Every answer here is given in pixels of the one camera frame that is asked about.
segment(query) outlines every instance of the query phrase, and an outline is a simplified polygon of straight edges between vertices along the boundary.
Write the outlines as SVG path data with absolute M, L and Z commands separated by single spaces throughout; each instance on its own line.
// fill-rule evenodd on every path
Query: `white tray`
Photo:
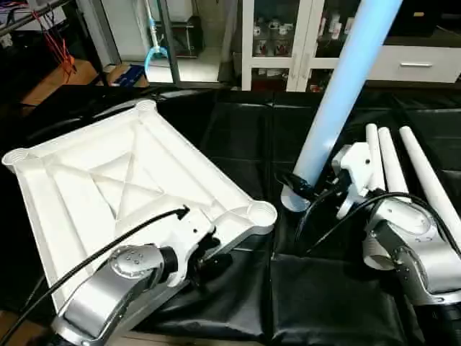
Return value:
M 252 200 L 149 100 L 32 148 L 10 151 L 2 163 L 19 180 L 49 285 L 139 223 L 183 205 L 200 208 L 216 225 L 221 245 L 213 253 L 270 232 L 277 218 L 271 204 Z M 122 244 L 161 246 L 171 222 L 178 222 L 174 219 L 154 223 Z M 105 258 L 54 293 L 56 309 Z

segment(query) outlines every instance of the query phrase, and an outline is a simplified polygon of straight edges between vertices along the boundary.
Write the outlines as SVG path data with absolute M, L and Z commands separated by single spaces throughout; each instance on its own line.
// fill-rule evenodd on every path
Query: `black table surface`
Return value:
M 150 97 L 158 111 L 237 185 L 279 211 L 274 231 L 231 251 L 233 264 L 207 284 L 164 304 L 136 330 L 176 336 L 252 340 L 264 344 L 422 345 L 414 312 L 391 272 L 364 266 L 364 218 L 332 234 L 309 257 L 312 244 L 335 223 L 334 207 L 318 209 L 297 246 L 299 216 L 281 208 L 276 169 L 291 169 L 321 100 L 320 94 L 64 86 L 27 117 L 0 114 L 1 153 L 28 147 L 96 121 L 95 114 L 129 99 Z M 421 194 L 398 136 L 410 125 L 459 210 L 461 94 L 404 89 L 364 90 L 336 148 L 364 141 L 367 123 L 391 129 L 410 191 Z M 13 174 L 0 168 L 4 196 L 0 244 L 4 258 L 0 309 L 18 311 L 42 275 L 40 258 Z M 51 302 L 32 316 L 49 323 Z

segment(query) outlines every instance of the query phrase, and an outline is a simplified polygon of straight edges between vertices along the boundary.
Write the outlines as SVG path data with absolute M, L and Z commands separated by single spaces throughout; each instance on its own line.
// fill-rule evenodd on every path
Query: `light blue cylinder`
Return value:
M 293 172 L 315 185 L 347 121 L 402 0 L 362 0 Z M 303 211 L 308 201 L 288 187 L 283 205 Z

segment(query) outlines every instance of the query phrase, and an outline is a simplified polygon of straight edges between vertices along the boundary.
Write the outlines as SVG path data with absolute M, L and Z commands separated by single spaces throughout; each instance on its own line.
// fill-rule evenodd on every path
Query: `white cylinder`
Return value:
M 439 181 L 439 178 L 432 169 L 429 160 L 421 149 L 413 132 L 408 126 L 400 129 L 400 135 L 403 144 L 410 156 L 411 163 L 418 175 L 419 182 L 423 187 L 429 204 L 436 210 L 442 220 L 447 225 L 453 239 L 461 247 L 461 220 L 449 200 L 445 189 Z
M 397 151 L 388 128 L 380 128 L 378 137 L 382 156 L 382 165 L 386 174 L 386 182 L 389 192 L 408 192 L 405 177 L 403 176 L 400 162 L 398 161 Z
M 368 190 L 385 190 L 386 186 L 384 183 L 384 172 L 382 170 L 380 140 L 377 136 L 377 126 L 375 124 L 368 124 L 365 130 L 367 132 L 367 143 L 370 147 L 373 167 L 372 179 L 368 184 Z
M 315 185 L 344 123 L 375 63 L 402 0 L 362 0 L 317 115 L 310 127 L 294 173 Z M 306 200 L 284 187 L 282 203 L 305 210 Z

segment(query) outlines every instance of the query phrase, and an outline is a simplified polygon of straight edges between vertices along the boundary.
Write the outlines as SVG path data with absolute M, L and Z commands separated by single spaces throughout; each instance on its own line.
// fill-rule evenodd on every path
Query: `floor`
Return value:
M 5 311 L 0 311 L 0 337 L 14 323 L 17 316 Z M 45 328 L 38 324 L 26 321 L 19 331 L 8 342 L 8 346 L 25 346 L 27 342 L 39 336 L 45 331 Z M 261 346 L 257 342 L 236 342 L 222 340 L 205 340 L 194 339 L 191 337 L 169 337 L 158 334 L 145 334 L 138 332 L 128 332 L 124 337 L 121 337 L 111 346 Z
M 217 82 L 220 55 L 221 48 L 209 47 L 198 58 L 178 58 L 181 81 Z M 172 83 L 169 62 L 165 58 L 152 60 L 147 78 L 150 83 Z

